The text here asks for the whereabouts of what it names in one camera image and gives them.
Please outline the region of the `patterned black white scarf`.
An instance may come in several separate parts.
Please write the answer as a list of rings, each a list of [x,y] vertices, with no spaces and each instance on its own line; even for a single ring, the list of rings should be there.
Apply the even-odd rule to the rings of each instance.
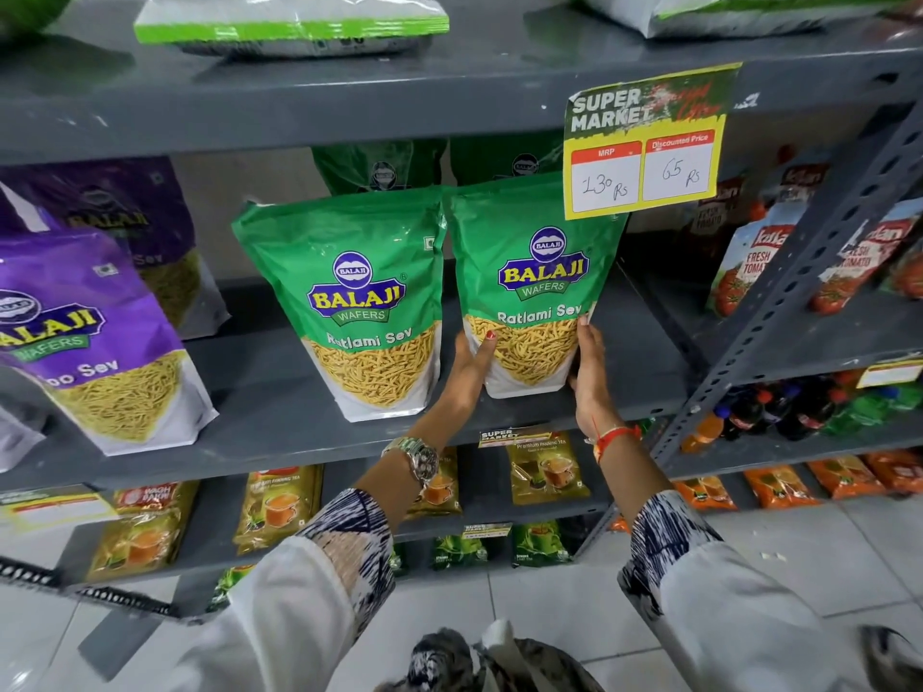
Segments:
[[[414,646],[406,674],[374,692],[605,692],[582,663],[547,643],[518,638],[494,621],[470,643],[440,628]]]

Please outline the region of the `row of drink bottles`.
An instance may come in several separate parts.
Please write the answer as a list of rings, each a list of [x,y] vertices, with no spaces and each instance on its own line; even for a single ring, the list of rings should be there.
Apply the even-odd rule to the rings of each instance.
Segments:
[[[774,434],[790,442],[821,433],[846,436],[923,410],[923,374],[914,383],[857,389],[865,369],[732,386],[679,451],[700,453],[745,435]]]

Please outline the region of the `black white striped strip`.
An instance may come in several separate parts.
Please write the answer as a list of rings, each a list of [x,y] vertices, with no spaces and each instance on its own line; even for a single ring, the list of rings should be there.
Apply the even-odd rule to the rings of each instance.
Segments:
[[[76,602],[87,601],[133,617],[157,617],[179,621],[175,605],[106,585],[66,586],[62,575],[53,569],[38,567],[0,556],[0,585],[62,597]]]

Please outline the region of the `dark green packet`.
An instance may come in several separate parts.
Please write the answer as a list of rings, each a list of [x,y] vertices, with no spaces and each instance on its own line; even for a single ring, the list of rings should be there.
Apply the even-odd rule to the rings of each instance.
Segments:
[[[0,42],[41,33],[72,0],[0,0]]]

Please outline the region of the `green snack pouch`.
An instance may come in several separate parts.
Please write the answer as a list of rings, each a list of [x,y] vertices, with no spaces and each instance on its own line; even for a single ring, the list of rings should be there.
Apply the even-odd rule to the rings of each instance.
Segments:
[[[440,377],[439,186],[249,204],[238,243],[351,422],[411,416]]]
[[[463,330],[472,350],[497,341],[491,398],[563,387],[615,260],[628,215],[566,220],[563,196],[554,173],[443,193]]]
[[[441,184],[446,138],[313,147],[313,161],[332,196],[396,192]]]
[[[459,186],[561,170],[560,130],[490,136],[452,136],[449,160]]]

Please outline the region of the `purple snack pouch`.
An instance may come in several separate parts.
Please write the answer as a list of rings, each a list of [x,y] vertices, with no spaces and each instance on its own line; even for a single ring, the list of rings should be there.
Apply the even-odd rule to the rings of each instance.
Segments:
[[[0,235],[0,362],[108,457],[192,445],[219,416],[131,259],[93,229]]]
[[[230,319],[169,158],[0,167],[0,185],[55,224],[116,240],[182,340]]]

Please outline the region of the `gold tea packet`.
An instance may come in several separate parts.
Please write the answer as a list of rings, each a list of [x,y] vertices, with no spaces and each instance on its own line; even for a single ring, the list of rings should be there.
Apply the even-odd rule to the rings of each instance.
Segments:
[[[506,447],[511,500],[517,507],[589,498],[579,461],[566,432]]]
[[[101,583],[159,570],[172,562],[185,533],[197,480],[117,490],[118,518],[104,528],[86,572]]]
[[[233,544],[237,556],[269,549],[298,533],[320,508],[322,465],[248,474]]]
[[[455,446],[448,446],[440,455],[436,475],[421,489],[404,520],[456,516],[462,512],[458,452]]]

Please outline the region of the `green tea packet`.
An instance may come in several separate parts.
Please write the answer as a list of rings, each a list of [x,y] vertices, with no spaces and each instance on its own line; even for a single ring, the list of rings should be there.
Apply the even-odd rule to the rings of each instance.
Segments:
[[[479,538],[447,535],[433,540],[430,567],[434,571],[453,568],[475,568],[488,563],[489,553]]]
[[[511,527],[513,568],[548,568],[572,563],[556,519]]]
[[[217,614],[229,605],[229,593],[232,588],[248,575],[256,563],[234,566],[226,569],[219,577],[206,608],[206,614]]]

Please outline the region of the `grey metal shelf rack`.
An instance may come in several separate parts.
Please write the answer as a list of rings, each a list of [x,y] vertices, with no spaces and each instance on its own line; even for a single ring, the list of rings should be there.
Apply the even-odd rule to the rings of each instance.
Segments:
[[[677,474],[679,449],[707,412],[734,385],[769,371],[762,358],[773,335],[791,331],[820,274],[851,236],[863,235],[923,176],[923,98],[876,111],[860,136],[841,148],[806,214],[730,316],[718,319],[689,307],[701,287],[653,263],[652,236],[618,264],[691,369],[689,396],[671,419],[647,437],[660,468]]]
[[[733,119],[753,122],[765,113],[803,119],[807,111],[863,105],[877,111],[923,98],[923,10],[825,32],[667,42],[645,41],[563,0],[446,0],[451,30],[423,51],[390,60],[229,63],[143,49],[130,28],[141,6],[77,0],[49,36],[0,58],[0,119],[9,123],[0,126],[0,162],[120,157],[131,148],[302,148],[326,136],[327,121],[336,138],[379,137],[386,121],[400,135],[545,129],[562,122],[565,99],[579,89],[734,61],[743,66]],[[644,235],[653,246],[666,243],[663,236],[632,234],[626,252]],[[691,369],[621,270],[620,256],[594,314],[615,355],[607,371],[626,419],[669,420],[689,396]],[[190,626],[206,621],[218,576],[237,560],[232,508],[248,471],[331,463],[325,476],[333,494],[411,421],[362,428],[336,419],[333,401],[321,398],[317,370],[297,360],[303,348],[294,332],[283,330],[269,286],[256,278],[225,284],[232,320],[215,338],[192,343],[193,362],[217,392],[220,412],[201,441],[102,457],[70,423],[51,420],[48,438],[0,476],[2,490],[202,479],[176,564],[166,570],[180,578],[175,622]],[[923,358],[923,313],[913,322],[912,312],[900,313],[895,302],[873,313],[877,302],[880,295],[862,294],[858,313],[829,317],[805,306],[790,332],[764,346],[769,371],[746,383]],[[745,469],[819,457],[827,444],[816,437],[803,442],[807,453],[796,446],[784,456],[757,438],[751,458],[707,450],[688,458],[676,476],[732,472],[737,488]],[[99,525],[80,527],[68,542],[55,568],[66,586],[85,585],[79,568],[88,566],[99,534]],[[98,675],[113,679],[163,621],[169,620],[110,609],[78,650]]]

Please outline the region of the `orange snack packet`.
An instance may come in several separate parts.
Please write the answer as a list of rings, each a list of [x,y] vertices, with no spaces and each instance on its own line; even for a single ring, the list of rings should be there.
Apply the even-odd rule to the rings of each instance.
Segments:
[[[823,503],[789,465],[745,470],[743,476],[762,509],[816,507]]]
[[[818,483],[833,499],[876,496],[887,493],[862,459],[855,455],[841,455],[807,462],[807,467]]]
[[[680,495],[699,511],[737,511],[732,496],[717,476],[695,477],[673,482]]]
[[[923,459],[908,449],[864,454],[862,460],[890,492],[923,494]]]

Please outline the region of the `red white ketchup pouch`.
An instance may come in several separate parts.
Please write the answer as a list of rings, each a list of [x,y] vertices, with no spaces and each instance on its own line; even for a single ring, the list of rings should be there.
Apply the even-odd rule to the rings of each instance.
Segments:
[[[807,203],[773,205],[760,220],[738,228],[712,280],[706,308],[727,317],[785,244],[807,210]]]
[[[908,245],[889,266],[882,290],[909,300],[923,300],[923,237]]]
[[[685,222],[675,245],[683,255],[712,259],[722,246],[747,181],[747,171],[728,173],[718,179],[716,194],[686,209]]]
[[[806,205],[824,184],[830,169],[827,160],[796,162],[782,167],[771,202]]]
[[[923,197],[900,201],[863,236],[855,235],[840,251],[839,261],[820,275],[808,308],[819,315],[840,313],[862,286],[882,268],[923,216]]]

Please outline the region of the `person's right forearm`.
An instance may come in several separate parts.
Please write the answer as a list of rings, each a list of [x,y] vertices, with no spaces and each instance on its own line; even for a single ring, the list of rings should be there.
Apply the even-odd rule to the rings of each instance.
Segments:
[[[728,544],[637,438],[594,448],[630,519],[619,585],[690,689],[872,692],[847,637]]]

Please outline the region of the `silver wristwatch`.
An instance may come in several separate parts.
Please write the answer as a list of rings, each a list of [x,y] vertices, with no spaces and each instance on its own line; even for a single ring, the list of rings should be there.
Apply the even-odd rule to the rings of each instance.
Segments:
[[[380,455],[381,460],[392,455],[404,459],[411,476],[417,484],[417,492],[428,487],[440,472],[440,453],[427,442],[411,437],[401,436],[391,440]]]

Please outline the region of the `white green striped packet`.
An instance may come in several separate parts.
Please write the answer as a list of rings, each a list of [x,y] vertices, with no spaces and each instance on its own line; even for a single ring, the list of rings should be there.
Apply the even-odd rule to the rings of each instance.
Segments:
[[[145,0],[134,21],[140,44],[225,58],[393,54],[449,29],[438,0]]]
[[[910,0],[569,0],[646,39],[771,37],[867,18]]]

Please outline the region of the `person's right hand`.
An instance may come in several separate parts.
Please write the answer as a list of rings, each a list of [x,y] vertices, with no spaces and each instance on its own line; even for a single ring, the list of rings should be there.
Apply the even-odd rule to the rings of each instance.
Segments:
[[[580,359],[576,371],[569,377],[569,383],[576,401],[576,422],[585,442],[606,445],[617,437],[637,438],[637,432],[616,410],[608,388],[606,370],[605,374],[580,372],[579,362]]]

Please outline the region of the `yellow green price sign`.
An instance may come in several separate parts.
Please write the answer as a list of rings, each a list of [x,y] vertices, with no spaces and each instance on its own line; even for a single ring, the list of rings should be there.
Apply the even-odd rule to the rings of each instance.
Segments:
[[[567,220],[714,198],[741,62],[585,89],[568,99]]]

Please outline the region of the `person's left forearm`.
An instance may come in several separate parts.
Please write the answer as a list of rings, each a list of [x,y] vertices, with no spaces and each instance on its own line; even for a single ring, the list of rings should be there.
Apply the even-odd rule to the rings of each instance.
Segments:
[[[165,677],[163,692],[325,692],[395,587],[394,529],[423,487],[424,461],[390,448],[233,586]]]

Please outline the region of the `person's left hand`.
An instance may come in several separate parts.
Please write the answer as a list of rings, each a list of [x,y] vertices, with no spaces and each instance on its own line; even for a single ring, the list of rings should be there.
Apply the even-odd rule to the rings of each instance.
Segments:
[[[421,438],[433,445],[448,445],[474,413],[483,385],[473,385],[467,377],[467,336],[455,338],[454,360],[445,387],[437,402],[421,419]]]

